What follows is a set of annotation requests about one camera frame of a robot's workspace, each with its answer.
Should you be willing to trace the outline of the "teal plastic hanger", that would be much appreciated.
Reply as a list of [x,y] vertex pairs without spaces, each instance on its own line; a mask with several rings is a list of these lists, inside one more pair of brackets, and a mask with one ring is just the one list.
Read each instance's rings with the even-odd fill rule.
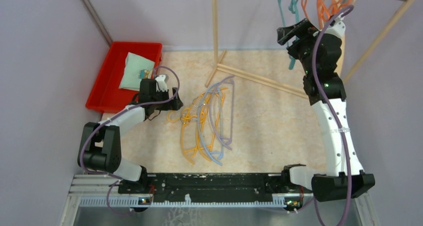
[[[290,0],[288,10],[295,16],[296,23],[300,21],[299,19],[299,9],[298,9],[299,0]],[[283,9],[282,9],[282,0],[277,0],[279,13],[282,21],[282,26],[286,26]]]

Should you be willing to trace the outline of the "orange plastic hanger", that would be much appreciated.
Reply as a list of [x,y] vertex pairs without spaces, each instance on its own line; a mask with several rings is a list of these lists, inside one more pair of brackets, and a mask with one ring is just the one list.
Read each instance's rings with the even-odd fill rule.
[[325,22],[331,16],[326,8],[328,2],[330,0],[301,0],[300,2],[305,18],[319,29],[323,28]]
[[316,0],[319,29],[335,13],[348,5],[354,5],[356,0]]

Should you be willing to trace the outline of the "beige plastic hanger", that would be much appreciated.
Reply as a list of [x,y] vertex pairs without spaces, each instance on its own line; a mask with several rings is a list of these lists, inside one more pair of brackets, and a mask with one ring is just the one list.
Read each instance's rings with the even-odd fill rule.
[[[347,0],[347,3],[351,3],[351,4],[355,4],[356,0]],[[333,10],[335,9],[335,7],[333,6],[333,4],[335,4],[336,7],[340,7],[341,3],[339,3],[339,0],[330,0],[330,2],[328,2],[328,6],[326,7],[327,10],[329,11],[329,13],[331,13]],[[341,44],[341,50],[342,50],[342,54],[340,56],[340,58],[337,61],[337,68],[335,69],[335,72],[341,76],[342,73],[342,69],[343,69],[343,63],[344,63],[344,56],[345,56],[345,45],[346,45],[346,39],[345,39],[345,35],[343,35],[343,37],[341,38],[342,40],[342,44]]]

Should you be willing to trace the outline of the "light blue plastic hanger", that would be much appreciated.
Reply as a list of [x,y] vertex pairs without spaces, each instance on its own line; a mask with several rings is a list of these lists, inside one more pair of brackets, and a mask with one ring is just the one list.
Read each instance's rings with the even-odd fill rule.
[[210,156],[211,162],[222,166],[222,158],[224,157],[224,147],[221,146],[218,141],[217,136],[214,135],[211,120],[214,122],[214,127],[216,130],[216,135],[223,136],[224,129],[224,119],[223,119],[223,106],[225,103],[225,90],[220,87],[222,90],[221,96],[218,96],[217,93],[212,96],[208,95],[206,100],[209,100],[209,115],[205,119],[205,127],[203,134],[204,136],[201,139],[202,143],[211,143],[214,141],[213,148],[207,150],[207,154]]

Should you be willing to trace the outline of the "lilac plastic hanger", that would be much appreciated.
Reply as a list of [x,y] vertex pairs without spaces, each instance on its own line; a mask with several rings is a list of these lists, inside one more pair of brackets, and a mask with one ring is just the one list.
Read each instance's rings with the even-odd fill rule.
[[211,120],[212,129],[214,132],[214,135],[217,136],[218,141],[220,142],[221,146],[224,148],[227,148],[229,150],[232,150],[231,143],[233,139],[233,120],[234,120],[234,93],[235,93],[235,82],[234,82],[234,76],[228,76],[224,78],[223,80],[219,81],[218,83],[213,84],[210,86],[204,94],[201,96],[200,105],[201,106],[209,106],[209,103],[206,103],[206,97],[208,95],[212,96],[213,94],[217,93],[218,96],[221,96],[222,90],[220,89],[220,86],[222,84],[229,84],[232,86],[232,99],[231,99],[231,109],[230,109],[230,135],[229,138],[225,138],[221,135],[216,135],[216,130],[214,127],[214,122]]

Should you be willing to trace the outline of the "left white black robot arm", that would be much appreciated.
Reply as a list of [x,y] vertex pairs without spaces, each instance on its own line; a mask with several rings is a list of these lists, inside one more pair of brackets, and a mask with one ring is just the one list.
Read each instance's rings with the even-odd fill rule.
[[147,169],[123,158],[121,138],[136,125],[148,120],[155,111],[177,111],[182,106],[179,89],[168,89],[166,75],[142,79],[139,92],[123,110],[107,120],[84,125],[78,166],[89,174],[110,175],[131,187],[130,190],[120,190],[120,193],[147,192],[150,189]]

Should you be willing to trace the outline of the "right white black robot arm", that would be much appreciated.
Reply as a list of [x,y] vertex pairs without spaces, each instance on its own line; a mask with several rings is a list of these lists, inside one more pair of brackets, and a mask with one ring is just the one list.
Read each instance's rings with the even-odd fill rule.
[[313,75],[312,53],[320,31],[305,18],[276,32],[280,45],[296,38],[287,52],[301,62],[305,71],[303,88],[318,118],[327,160],[324,171],[302,164],[285,166],[281,186],[287,192],[303,186],[311,190],[319,202],[345,200],[351,186],[350,195],[355,199],[375,185],[375,177],[365,173],[357,157],[347,121],[345,87],[335,71],[342,55],[345,24],[335,20],[321,38],[316,56],[318,83]]

